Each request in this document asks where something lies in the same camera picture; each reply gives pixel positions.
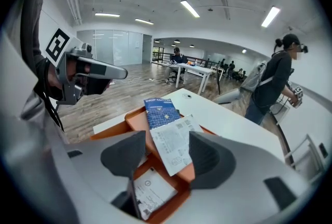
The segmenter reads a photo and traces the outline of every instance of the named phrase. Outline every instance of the black railing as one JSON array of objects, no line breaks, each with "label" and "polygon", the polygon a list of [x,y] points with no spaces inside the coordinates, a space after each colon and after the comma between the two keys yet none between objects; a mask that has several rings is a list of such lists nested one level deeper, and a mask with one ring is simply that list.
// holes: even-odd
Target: black railing
[{"label": "black railing", "polygon": [[[170,58],[173,53],[163,53],[163,52],[153,52],[152,53],[152,62],[156,64],[167,64],[170,62]],[[219,63],[212,62],[209,59],[204,60],[196,57],[186,56],[187,60],[190,62],[195,62],[197,60],[197,65],[202,67],[210,68],[211,66],[217,66]]]}]

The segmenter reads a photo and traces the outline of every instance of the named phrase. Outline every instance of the light fixture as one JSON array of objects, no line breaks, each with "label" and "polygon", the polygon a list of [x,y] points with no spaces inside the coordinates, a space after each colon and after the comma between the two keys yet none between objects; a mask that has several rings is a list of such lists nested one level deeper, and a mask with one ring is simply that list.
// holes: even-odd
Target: light fixture
[{"label": "light fixture", "polygon": [[262,27],[267,27],[268,25],[270,25],[270,23],[272,22],[272,20],[277,16],[277,14],[279,13],[280,9],[276,8],[275,6],[272,6],[270,12],[268,13],[268,15],[266,16],[265,20],[262,23]]},{"label": "light fixture", "polygon": [[96,13],[95,16],[102,16],[102,17],[114,17],[118,18],[120,15],[117,14],[108,14],[108,13]]},{"label": "light fixture", "polygon": [[186,0],[181,1],[181,4],[183,4],[184,7],[187,8],[190,11],[190,13],[193,14],[193,16],[195,18],[199,18],[199,15],[197,14],[197,12],[192,8],[192,6],[189,5],[189,3]]},{"label": "light fixture", "polygon": [[135,19],[135,21],[138,21],[138,22],[143,22],[143,23],[146,23],[146,24],[149,24],[149,25],[153,25],[153,23],[152,23],[152,22],[145,21],[145,20],[142,20],[142,19]]}]

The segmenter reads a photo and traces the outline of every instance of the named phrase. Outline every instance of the floor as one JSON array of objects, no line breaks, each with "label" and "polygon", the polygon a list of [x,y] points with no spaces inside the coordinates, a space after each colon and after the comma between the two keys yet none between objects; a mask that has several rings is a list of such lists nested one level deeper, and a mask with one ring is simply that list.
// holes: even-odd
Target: floor
[{"label": "floor", "polygon": [[[140,64],[124,67],[129,72],[127,79],[114,80],[115,85],[110,86],[102,95],[84,96],[76,105],[62,105],[59,108],[59,116],[69,142],[75,143],[87,139],[93,135],[93,126],[143,106],[143,100],[145,99],[162,97],[177,90],[175,83],[158,81],[158,79],[164,78],[164,67],[161,65]],[[197,93],[201,80],[201,77],[189,74],[186,85],[180,84],[179,88],[184,87]],[[222,94],[239,86],[240,84],[236,83],[235,80],[222,78],[220,81],[220,93]],[[206,90],[204,93],[201,93],[201,96],[209,100],[218,96],[215,77],[210,77]],[[249,98],[250,94],[247,94],[244,99],[226,107],[244,116]],[[262,126],[278,136],[286,154],[286,147],[280,130],[275,125],[274,118],[266,115]]]}]

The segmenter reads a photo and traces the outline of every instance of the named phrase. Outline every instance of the backpack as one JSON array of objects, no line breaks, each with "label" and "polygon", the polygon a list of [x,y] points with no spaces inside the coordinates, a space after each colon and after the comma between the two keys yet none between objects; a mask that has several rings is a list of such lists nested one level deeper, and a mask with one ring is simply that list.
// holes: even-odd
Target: backpack
[{"label": "backpack", "polygon": [[273,78],[269,77],[268,79],[264,81],[260,81],[264,75],[264,72],[266,70],[267,62],[262,61],[258,62],[257,65],[254,67],[254,69],[250,72],[250,74],[247,76],[247,78],[244,80],[240,88],[245,89],[247,91],[254,92],[254,90],[257,87],[260,87],[268,82],[270,82]]}]

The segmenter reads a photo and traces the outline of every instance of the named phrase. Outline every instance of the group of people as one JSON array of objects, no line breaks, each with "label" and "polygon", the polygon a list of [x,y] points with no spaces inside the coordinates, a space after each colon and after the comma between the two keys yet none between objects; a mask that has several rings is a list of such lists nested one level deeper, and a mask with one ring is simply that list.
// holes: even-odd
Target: group of people
[{"label": "group of people", "polygon": [[240,81],[241,79],[243,79],[243,76],[245,75],[245,71],[243,71],[242,68],[240,68],[240,70],[238,70],[238,71],[234,71],[234,69],[235,69],[234,61],[232,61],[229,66],[225,66],[224,62],[225,62],[225,58],[221,62],[221,67],[225,70],[225,72],[227,71],[227,78],[230,78],[230,79],[233,78],[236,81]]}]

